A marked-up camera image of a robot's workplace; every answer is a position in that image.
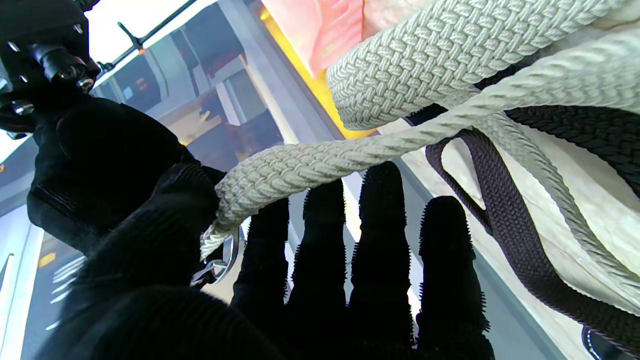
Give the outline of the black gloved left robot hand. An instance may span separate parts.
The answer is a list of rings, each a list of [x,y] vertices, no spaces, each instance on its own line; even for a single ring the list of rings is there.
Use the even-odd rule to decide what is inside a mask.
[[[422,310],[413,319],[402,179],[371,167],[345,294],[340,180],[308,191],[284,299],[289,203],[251,219],[230,304],[190,287],[218,207],[210,167],[179,163],[87,258],[39,360],[493,360],[467,219],[451,196],[423,210]]]

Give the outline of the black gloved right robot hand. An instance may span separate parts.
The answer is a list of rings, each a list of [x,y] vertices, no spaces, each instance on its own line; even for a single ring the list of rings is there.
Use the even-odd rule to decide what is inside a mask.
[[[150,198],[174,164],[195,162],[162,123],[89,95],[36,112],[33,139],[30,223],[85,254]]]

